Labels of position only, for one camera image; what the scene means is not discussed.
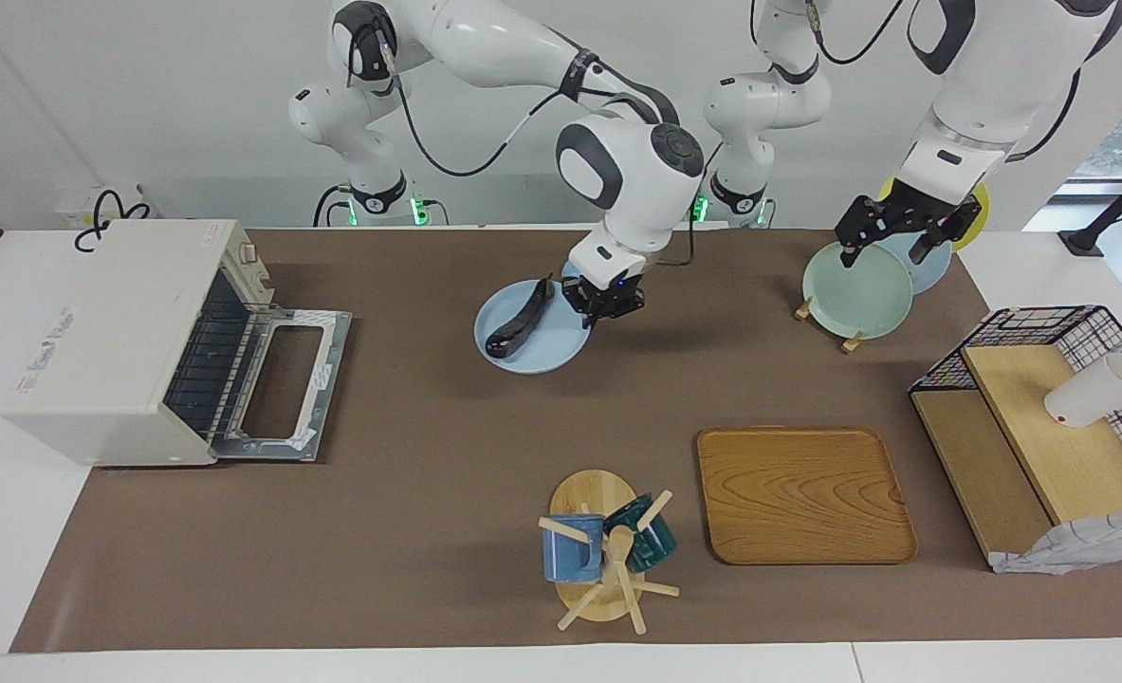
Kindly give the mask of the light blue round plate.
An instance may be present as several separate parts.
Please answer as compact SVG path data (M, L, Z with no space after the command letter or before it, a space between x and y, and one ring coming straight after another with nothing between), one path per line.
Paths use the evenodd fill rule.
M473 344L487 362L516 375L543 375L555 371L577 357L586 345L592 330L583 327L583 319L565 302L561 284L552 281L555 290L543 310L536 329L523 347L504 359L493 358L486 351L486 340L516 316L525 306L536 281L522 280L496 290L477 312L473 320Z

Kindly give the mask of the dark purple eggplant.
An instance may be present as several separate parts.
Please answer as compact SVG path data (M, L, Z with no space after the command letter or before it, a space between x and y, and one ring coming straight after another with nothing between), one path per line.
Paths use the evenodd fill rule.
M539 278L533 289L530 290L527 299L508 323L503 323L488 334L484 341L484 351L493 359L507 359L517 354L525 345L531 333L539 327L544 312L546 312L551 299L555 298L555 290L551 277Z

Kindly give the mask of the glass oven door with handle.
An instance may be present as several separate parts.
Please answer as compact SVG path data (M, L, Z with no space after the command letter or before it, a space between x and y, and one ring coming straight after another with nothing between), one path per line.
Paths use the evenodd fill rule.
M215 461L315 461L351 320L352 314L344 311L293 310L275 305L252 308L227 375L221 402L204 435L208 455ZM321 330L321 341L291 436L258 439L243 431L243 418L257 393L273 338L280 327L315 327Z

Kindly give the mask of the cream white toaster oven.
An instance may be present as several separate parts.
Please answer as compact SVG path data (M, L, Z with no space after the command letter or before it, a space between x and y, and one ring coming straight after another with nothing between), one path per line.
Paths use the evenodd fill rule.
M208 428L166 394L209 299L248 315L273 293L234 220L111 222L2 417L80 467L209 467Z

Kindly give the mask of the yellow plate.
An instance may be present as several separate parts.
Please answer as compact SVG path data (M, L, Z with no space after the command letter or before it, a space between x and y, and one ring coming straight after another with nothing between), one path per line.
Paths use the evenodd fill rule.
M875 207L877 216L870 222L870 229L881 239L896 233L937 234L944 242L956 246L976 237L985 227L988 191L980 183L954 204L892 177L889 190L876 200Z

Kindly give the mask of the wooden plate rack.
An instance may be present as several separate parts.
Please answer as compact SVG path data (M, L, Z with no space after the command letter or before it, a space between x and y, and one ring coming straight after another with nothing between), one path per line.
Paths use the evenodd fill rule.
M803 302L800 303L800 306L792 312L792 317L794 317L795 321L799 321L799 323L806 323L806 321L811 320L813 317L813 297L807 297L803 299ZM843 339L842 344L839 345L839 351L842 351L845 356L855 353L856 349L858 349L863 342L863 334L864 330L858 330L854 336Z

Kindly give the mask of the black stand with clamp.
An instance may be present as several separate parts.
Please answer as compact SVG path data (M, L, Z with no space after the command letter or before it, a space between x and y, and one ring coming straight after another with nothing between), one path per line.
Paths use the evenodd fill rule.
M1091 220L1089 225L1075 231L1059 231L1058 238L1072 255L1080 258L1102 258L1098 239L1107 228L1120 220L1122 220L1122 194L1113 200L1109 207L1104 207L1098 216Z

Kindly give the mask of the wooden mug tree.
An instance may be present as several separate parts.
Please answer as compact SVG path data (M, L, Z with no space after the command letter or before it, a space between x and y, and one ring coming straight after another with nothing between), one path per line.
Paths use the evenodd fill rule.
M605 470L586 470L565 477L558 484L549 501L548 515L592 513L610 515L622 506L629 504L640 493L629 488L620 476ZM640 520L640 528L647 526L657 514L663 515L672 493L663 491L653 493L654 506ZM587 541L583 532L572 530L565 525L548 522L544 516L539 518L539 528L552 528L570 537L570 539ZM634 533L626 526L617 526L610 535L603 530L603 576L587 583L553 583L565 613L558 621L558 630L565 631L579 619L591 622L610 622L618 618L628 618L633 624L635 635L643 636L649 631L646 619L640 601L646 594L675 597L678 587L649 581L647 572L634 574L626 566L627 554L633 547Z

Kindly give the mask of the white plastic cup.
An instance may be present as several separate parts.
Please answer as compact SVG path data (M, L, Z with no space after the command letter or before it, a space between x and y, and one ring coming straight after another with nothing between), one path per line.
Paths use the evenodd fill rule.
M1111 353L1080 369L1043 397L1047 414L1072 428L1088 427L1122 408L1122 353Z

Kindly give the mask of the brown table mat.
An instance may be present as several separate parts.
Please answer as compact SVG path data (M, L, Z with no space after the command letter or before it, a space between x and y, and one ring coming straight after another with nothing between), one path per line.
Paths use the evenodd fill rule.
M539 516L574 471L669 489L678 541L643 601L652 643L1122 638L1122 562L997 575L908 386L985 315L955 265L891 336L843 356L795 323L824 231L711 231L548 375L500 371L473 316L557 268L548 231L263 231L283 306L351 311L310 464L95 470L13 652L507 647L631 642L625 618L557 630ZM890 566L729 566L712 557L700 431L864 425L885 441L919 539Z

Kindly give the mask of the blue mug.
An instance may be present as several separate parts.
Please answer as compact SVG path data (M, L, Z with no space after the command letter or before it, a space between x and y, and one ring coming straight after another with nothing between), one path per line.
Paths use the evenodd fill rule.
M603 515L555 514L544 516L544 519L588 536L587 541L579 541L552 528L542 530L543 575L548 581L587 583L603 576Z

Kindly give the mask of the wooden serving tray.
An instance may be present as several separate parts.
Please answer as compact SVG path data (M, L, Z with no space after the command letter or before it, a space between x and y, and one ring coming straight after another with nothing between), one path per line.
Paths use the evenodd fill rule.
M730 566L895 565L919 539L885 441L861 425L695 439L709 550Z

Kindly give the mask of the stepped wooden shelf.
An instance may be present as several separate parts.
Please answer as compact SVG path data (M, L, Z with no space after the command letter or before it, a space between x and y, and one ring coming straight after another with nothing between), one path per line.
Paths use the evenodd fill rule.
M1055 347L967 347L976 390L916 393L983 557L1023 553L1065 522L1122 511L1122 441L1107 422L1057 423L1043 397L1072 376Z

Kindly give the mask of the white checked cloth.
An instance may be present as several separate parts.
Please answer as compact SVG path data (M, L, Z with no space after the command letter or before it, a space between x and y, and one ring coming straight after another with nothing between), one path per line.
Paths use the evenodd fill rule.
M1122 561L1122 511L1065 522L1046 532L1023 553L988 552L997 574L1034 572L1064 575Z

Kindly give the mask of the white power socket box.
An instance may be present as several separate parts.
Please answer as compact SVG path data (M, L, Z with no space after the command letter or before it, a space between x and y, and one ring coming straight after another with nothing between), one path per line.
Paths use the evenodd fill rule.
M99 211L96 211L96 200L105 191L113 191L119 200L105 197ZM72 190L64 192L58 200L54 212L70 230L86 230L94 224L94 216L101 224L105 221L119 219L125 212L130 212L138 204L147 204L150 207L150 215L156 215L155 204L150 199L145 197L141 186L138 183L123 183L121 186L96 185L86 190Z

